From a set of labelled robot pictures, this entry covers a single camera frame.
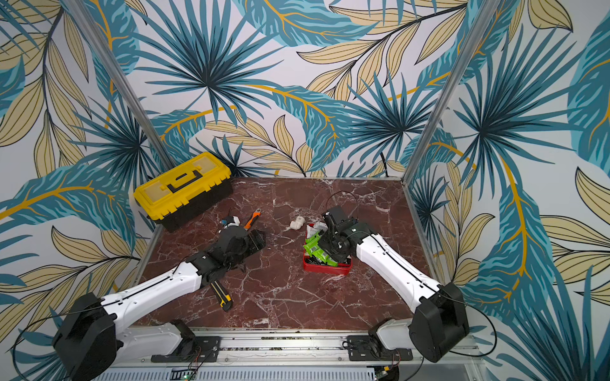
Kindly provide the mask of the green cookie packet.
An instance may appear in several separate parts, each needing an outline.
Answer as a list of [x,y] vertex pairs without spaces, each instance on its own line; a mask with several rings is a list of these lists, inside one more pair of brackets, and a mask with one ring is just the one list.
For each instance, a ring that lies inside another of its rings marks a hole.
[[338,262],[335,261],[330,255],[325,254],[325,252],[314,252],[313,257],[319,265],[325,265],[334,268],[338,267]]
[[319,232],[306,239],[303,248],[307,256],[316,257],[319,260],[325,260],[328,257],[327,253],[319,245],[320,240],[321,234]]

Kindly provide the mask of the white plastic pipe elbow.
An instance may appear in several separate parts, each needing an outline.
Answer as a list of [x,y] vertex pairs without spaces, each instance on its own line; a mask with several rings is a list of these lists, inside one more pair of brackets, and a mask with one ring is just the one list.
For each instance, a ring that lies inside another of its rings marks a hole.
[[290,229],[291,230],[300,230],[304,225],[305,225],[305,218],[302,216],[298,216],[293,221],[291,221]]

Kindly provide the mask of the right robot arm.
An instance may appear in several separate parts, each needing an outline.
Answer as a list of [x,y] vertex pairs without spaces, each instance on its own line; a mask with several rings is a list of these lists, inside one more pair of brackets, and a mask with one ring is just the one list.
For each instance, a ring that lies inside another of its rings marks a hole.
[[462,292],[453,283],[440,284],[398,254],[365,222],[343,212],[327,211],[327,230],[319,246],[333,259],[357,257],[379,274],[407,304],[412,318],[389,319],[372,330],[385,349],[414,346],[436,363],[470,333]]

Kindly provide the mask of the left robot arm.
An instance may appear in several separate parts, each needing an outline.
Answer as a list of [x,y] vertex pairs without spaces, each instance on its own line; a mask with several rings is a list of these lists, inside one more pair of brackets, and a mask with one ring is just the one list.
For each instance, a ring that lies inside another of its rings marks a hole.
[[52,339],[68,379],[92,380],[113,364],[144,357],[161,362],[195,360],[205,344],[183,321],[139,329],[133,324],[206,287],[219,292],[220,300],[231,306],[221,279],[265,246],[265,232],[230,226],[206,249],[155,278],[104,297],[88,293],[78,298]]

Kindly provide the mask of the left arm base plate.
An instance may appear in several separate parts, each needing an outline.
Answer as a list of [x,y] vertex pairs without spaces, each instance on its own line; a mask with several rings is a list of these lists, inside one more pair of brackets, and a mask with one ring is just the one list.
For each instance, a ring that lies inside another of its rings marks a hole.
[[220,337],[194,337],[183,339],[168,355],[154,355],[151,357],[153,363],[190,363],[196,358],[199,362],[215,363],[222,338]]

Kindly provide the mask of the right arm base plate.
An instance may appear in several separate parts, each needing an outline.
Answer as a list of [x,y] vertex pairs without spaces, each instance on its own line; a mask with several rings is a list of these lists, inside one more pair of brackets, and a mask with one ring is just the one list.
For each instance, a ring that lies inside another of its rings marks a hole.
[[342,343],[350,361],[411,361],[411,349],[386,349],[383,344],[370,335],[350,335]]

